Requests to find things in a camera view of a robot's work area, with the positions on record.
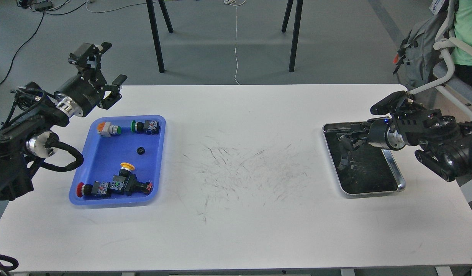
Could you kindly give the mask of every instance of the power strip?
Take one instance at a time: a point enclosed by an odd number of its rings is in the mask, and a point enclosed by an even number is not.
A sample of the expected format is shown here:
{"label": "power strip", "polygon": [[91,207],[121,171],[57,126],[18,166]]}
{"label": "power strip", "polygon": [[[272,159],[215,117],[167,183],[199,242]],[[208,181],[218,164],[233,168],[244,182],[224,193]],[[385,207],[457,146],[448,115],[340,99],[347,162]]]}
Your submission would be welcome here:
{"label": "power strip", "polygon": [[49,10],[53,7],[52,2],[46,1],[46,2],[40,2],[35,5],[33,5],[33,8],[35,11],[45,11]]}

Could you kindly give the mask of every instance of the stainless steel tray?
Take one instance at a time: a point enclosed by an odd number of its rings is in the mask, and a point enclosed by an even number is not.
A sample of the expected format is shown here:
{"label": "stainless steel tray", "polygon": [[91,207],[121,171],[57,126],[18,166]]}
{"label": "stainless steel tray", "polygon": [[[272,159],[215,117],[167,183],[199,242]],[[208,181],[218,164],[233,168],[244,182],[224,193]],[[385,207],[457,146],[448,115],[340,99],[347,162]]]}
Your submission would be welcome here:
{"label": "stainless steel tray", "polygon": [[329,160],[335,169],[340,189],[349,196],[380,196],[404,190],[405,180],[390,150],[363,145],[352,152],[354,160],[357,160],[355,167],[343,170],[337,168],[341,153],[336,132],[350,129],[351,124],[357,123],[360,122],[332,123],[323,126]]}

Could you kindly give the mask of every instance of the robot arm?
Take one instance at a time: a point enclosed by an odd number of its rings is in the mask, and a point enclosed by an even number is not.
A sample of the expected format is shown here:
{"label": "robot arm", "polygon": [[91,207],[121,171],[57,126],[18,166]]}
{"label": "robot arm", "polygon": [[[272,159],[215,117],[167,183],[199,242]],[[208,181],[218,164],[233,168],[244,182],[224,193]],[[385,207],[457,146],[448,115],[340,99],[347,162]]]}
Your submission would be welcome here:
{"label": "robot arm", "polygon": [[[127,77],[119,75],[112,84],[107,84],[100,70],[101,56],[110,47],[108,42],[100,46],[83,43],[71,53],[68,61],[76,66],[78,73],[54,95],[34,82],[13,91],[15,101],[0,130],[0,200],[14,200],[32,191],[31,179],[40,167],[71,171],[82,164],[81,153],[59,142],[51,128],[55,125],[65,127],[73,115],[85,117],[95,106],[109,109],[120,100],[120,86]],[[24,112],[10,120],[16,106]],[[75,161],[64,167],[45,163],[45,158],[57,149],[66,150]]]}
{"label": "robot arm", "polygon": [[352,126],[352,131],[338,133],[341,141],[341,166],[348,166],[348,152],[368,143],[374,147],[400,150],[406,145],[420,145],[415,157],[446,181],[472,173],[472,122],[457,123],[440,110],[427,110],[406,91],[394,92],[373,105],[369,119]]}

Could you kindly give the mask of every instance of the backpack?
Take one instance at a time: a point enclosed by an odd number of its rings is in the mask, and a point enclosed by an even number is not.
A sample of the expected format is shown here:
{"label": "backpack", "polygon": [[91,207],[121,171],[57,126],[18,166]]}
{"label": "backpack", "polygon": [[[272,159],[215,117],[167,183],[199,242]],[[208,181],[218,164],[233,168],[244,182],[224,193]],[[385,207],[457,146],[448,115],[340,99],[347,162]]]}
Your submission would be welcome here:
{"label": "backpack", "polygon": [[430,19],[416,23],[410,33],[401,42],[394,59],[397,65],[393,72],[397,74],[401,65],[405,65],[406,81],[409,90],[430,82],[434,66],[441,61],[440,52],[434,50],[435,36],[446,20],[447,12],[440,12]]}

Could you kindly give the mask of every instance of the blue plastic tray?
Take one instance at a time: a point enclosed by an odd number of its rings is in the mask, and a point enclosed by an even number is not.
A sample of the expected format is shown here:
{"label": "blue plastic tray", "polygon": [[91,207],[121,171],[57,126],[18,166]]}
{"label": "blue plastic tray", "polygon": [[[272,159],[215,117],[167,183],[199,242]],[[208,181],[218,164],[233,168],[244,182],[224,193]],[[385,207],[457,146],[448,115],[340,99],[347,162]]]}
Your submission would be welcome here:
{"label": "blue plastic tray", "polygon": [[[131,132],[132,120],[158,120],[161,129],[158,135]],[[101,137],[96,127],[101,122],[112,122],[122,127],[120,135]],[[161,171],[161,157],[163,154],[164,130],[166,120],[159,115],[103,117],[94,121],[88,131],[84,143],[84,163],[76,169],[73,183],[69,190],[69,200],[75,205],[102,205],[102,204],[131,204],[145,202],[152,199],[159,185]],[[146,152],[139,155],[138,147],[144,147]],[[136,167],[134,174],[140,182],[152,182],[152,192],[143,194],[134,192],[132,196],[112,194],[110,198],[99,199],[92,196],[78,197],[76,187],[78,183],[93,184],[95,181],[111,181],[118,175],[120,163],[127,162]]]}

